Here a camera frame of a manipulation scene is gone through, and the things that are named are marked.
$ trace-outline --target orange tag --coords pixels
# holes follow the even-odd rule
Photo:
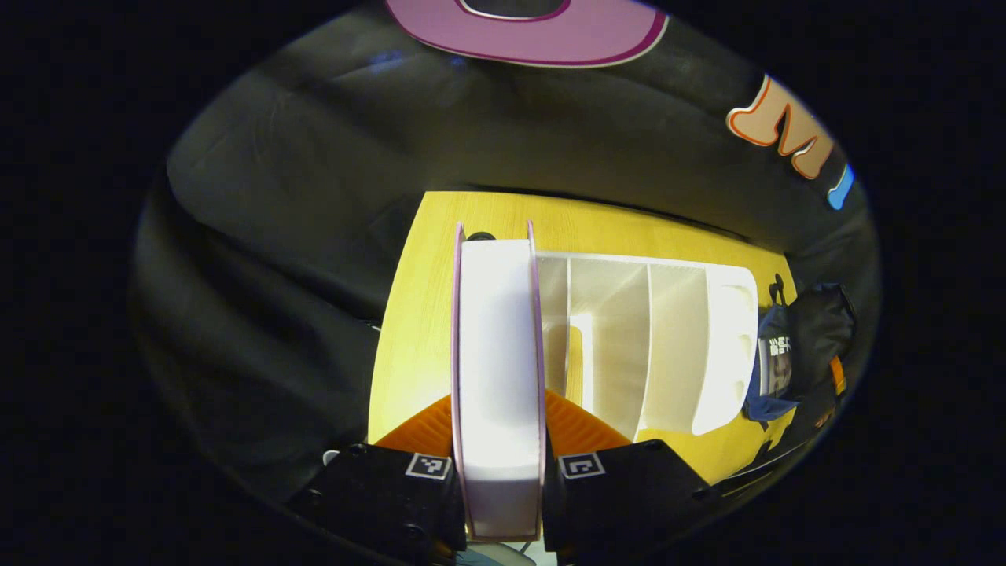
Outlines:
[[[835,395],[845,393],[845,372],[837,356],[831,359],[831,379],[835,382]]]

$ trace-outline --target desk organizer compartment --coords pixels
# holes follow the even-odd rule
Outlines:
[[[646,428],[704,434],[739,413],[758,334],[748,269],[542,250],[537,260],[546,387],[633,439]]]

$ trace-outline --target yellow table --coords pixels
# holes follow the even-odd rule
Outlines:
[[[451,300],[458,221],[471,234],[527,236],[534,221],[539,249],[648,255],[742,265],[759,286],[759,305],[772,305],[776,272],[794,290],[781,253],[653,214],[580,200],[499,192],[427,192],[405,240],[381,327],[370,391],[367,439],[376,442],[451,392]],[[775,445],[793,411],[763,430],[737,417],[701,436],[644,430],[661,438],[709,484],[750,463],[761,446]]]

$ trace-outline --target orange gripper pad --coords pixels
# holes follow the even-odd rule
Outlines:
[[[557,393],[545,392],[545,422],[556,457],[627,446],[632,442]],[[431,456],[450,456],[451,396],[420,411],[377,441],[377,446]]]

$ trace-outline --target orange letter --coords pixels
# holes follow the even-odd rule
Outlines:
[[[786,129],[779,144],[779,154],[789,155],[796,151],[793,167],[809,179],[816,178],[831,155],[834,143],[804,105],[768,74],[750,106],[735,108],[726,115],[726,127],[753,144],[768,147],[779,139],[779,123],[784,116]]]

